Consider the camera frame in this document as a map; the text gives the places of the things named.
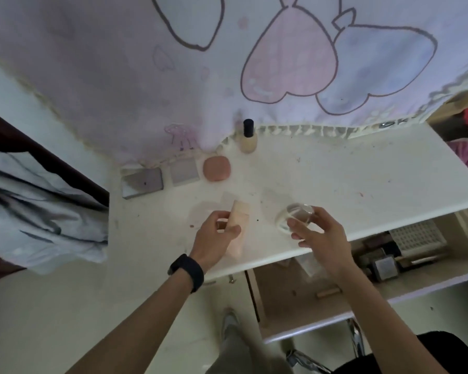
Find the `gray cloth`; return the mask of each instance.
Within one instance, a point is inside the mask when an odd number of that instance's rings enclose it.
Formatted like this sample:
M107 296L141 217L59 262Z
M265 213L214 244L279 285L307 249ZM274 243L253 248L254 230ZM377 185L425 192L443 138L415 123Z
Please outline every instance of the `gray cloth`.
M229 327L220 347L220 355L206 374L251 374L250 348L237 327Z
M29 153L0 152L0 257L26 268L106 259L108 208Z

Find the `metal chair leg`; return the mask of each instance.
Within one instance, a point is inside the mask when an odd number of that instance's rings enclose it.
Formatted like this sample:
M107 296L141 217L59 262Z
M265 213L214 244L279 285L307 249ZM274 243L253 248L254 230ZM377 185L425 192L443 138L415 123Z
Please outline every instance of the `metal chair leg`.
M307 370L318 372L319 374L331 374L332 372L326 366L321 365L317 361L314 361L312 358L300 351L297 351L296 349L292 349L286 352L286 361L292 368L295 367L296 364L299 364Z
M364 340L362 339L362 331L355 321L355 319L347 320L350 333L352 334L352 345L354 347L354 352L356 357L362 357L366 355L364 350Z

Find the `black watch strap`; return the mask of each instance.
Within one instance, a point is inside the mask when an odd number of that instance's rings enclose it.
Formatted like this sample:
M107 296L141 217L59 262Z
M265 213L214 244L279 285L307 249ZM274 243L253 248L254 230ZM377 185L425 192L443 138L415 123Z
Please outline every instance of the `black watch strap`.
M191 276L193 280L193 290L191 291L191 294L195 293L205 281L205 274L203 273L200 264L184 253L170 265L168 275L171 276L179 268L182 268L189 274L189 276Z

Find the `hand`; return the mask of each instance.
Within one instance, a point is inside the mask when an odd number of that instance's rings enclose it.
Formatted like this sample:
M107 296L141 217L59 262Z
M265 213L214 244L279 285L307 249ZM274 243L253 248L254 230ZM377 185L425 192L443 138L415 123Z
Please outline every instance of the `hand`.
M312 208L314 215L310 217L310 221L321 227L324 233L308 229L299 220L289 219L288 227L293 231L291 238L303 240L298 246L311 248L317 261L323 265L330 277L338 282L344 271L355 267L352 248L343 226L322 207Z
M200 264L203 273L220 261L231 241L241 233L240 226L232 226L226 230L227 222L219 221L219 219L229 219L230 215L229 211L214 211L196 234L189 257Z

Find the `shoe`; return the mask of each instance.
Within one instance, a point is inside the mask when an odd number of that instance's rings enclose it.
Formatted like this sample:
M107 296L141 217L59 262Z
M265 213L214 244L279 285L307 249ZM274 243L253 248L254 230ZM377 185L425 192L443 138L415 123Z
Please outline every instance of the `shoe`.
M227 336L227 329L229 327L241 328L241 324L234 313L232 308L228 308L225 310L224 320L222 321L222 341L225 341Z

